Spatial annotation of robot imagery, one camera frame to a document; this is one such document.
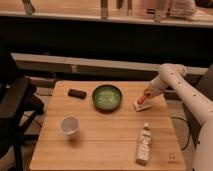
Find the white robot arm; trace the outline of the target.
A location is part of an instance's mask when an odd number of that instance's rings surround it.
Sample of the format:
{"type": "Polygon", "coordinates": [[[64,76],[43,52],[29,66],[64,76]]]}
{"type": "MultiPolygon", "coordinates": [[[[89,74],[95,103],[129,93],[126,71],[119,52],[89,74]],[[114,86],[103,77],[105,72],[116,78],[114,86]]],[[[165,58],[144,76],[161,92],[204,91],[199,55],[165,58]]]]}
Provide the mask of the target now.
{"type": "Polygon", "coordinates": [[[150,81],[144,95],[152,99],[167,87],[176,92],[201,125],[194,152],[193,171],[213,171],[213,101],[191,86],[184,79],[186,74],[187,68],[184,65],[161,64],[158,75],[150,81]]]}

